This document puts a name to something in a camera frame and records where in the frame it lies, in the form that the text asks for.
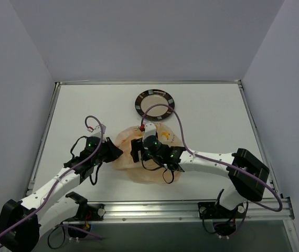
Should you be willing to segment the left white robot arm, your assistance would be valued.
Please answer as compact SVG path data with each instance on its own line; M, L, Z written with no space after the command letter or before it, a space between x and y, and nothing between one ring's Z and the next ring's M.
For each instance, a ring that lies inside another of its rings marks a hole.
M16 202L10 199L0 214L0 244L10 251L32 251L40 236L63 221L84 221L94 209L88 200L73 189L79 186L103 163L122 155L110 138L86 138L86 145L49 182Z

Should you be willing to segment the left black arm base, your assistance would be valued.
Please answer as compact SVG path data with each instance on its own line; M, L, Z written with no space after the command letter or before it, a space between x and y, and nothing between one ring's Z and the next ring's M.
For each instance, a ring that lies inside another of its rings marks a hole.
M103 221L103 216L105 214L104 204L89 204L88 200L76 192L70 192L65 195L67 200L71 203L75 203L74 214L66 219L68 222L81 222L81 224L69 224L69 226L76 227L78 229L73 229L67 227L67 232L71 238L94 238L100 239L97 236L89 235L86 232L90 232L92 225L89 224L91 221Z

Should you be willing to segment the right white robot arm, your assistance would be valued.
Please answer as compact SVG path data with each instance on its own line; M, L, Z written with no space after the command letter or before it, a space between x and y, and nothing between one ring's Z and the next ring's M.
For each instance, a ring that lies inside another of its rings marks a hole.
M152 160L172 175L203 172L229 179L230 186L220 192L214 204L215 212L222 217L245 201L261 201L269 177L269 168L246 149L227 154L190 153L186 147L163 144L153 135L132 140L131 157L135 163Z

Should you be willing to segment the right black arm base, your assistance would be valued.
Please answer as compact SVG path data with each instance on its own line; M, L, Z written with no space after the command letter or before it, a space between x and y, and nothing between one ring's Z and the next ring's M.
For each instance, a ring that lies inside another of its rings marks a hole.
M198 210L202 227L206 233L217 235L219 239L229 240L242 227L247 216L249 203L246 202L246 206L240 203L233 210L227 210L219 204L223 192L224 189L219 192L215 201L199 202ZM207 219L220 219L220 221L212 222L212 230L209 230L205 224Z

